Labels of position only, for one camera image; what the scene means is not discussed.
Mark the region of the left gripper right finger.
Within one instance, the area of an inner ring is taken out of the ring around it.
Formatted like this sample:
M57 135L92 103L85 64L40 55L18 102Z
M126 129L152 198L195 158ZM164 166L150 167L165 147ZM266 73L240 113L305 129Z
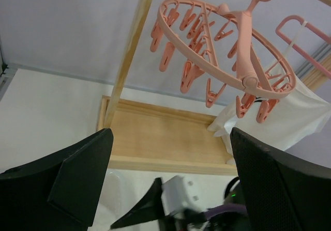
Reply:
M230 140L253 230L330 230L330 168L237 127Z

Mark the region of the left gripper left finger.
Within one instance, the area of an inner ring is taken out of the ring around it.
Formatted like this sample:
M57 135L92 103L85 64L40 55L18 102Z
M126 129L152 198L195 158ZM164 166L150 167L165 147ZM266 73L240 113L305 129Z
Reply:
M113 146L102 129L67 148L1 173L1 230L87 230Z

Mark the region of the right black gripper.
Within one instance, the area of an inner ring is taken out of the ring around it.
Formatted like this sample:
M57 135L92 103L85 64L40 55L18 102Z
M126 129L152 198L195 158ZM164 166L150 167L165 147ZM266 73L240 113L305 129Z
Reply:
M111 229L158 221L159 230L248 230L248 213L244 205L228 203L204 212L186 209L165 216L162 203L162 179L156 178L145 195Z

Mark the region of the pink round clip hanger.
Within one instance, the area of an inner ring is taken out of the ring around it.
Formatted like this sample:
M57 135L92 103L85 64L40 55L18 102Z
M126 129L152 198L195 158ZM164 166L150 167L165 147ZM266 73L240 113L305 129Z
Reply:
M208 74L205 104L213 106L222 90L213 91L212 79L223 87L242 91L234 102L234 112L243 118L259 99L256 120L262 123L281 99L296 87L296 76L285 56L253 24L253 11L258 3L251 0L244 10L230 10L201 0L164 0L157 11L151 31L151 52L163 38L168 41L160 60L159 70L165 71L175 52L185 63L180 91L187 93L193 82Z

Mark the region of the white sock black stripes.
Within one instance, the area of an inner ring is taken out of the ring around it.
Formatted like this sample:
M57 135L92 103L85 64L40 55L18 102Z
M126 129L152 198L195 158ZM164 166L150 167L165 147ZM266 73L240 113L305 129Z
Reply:
M254 103L261 103L263 101L267 101L267 98L262 98L262 97L256 97L254 100Z

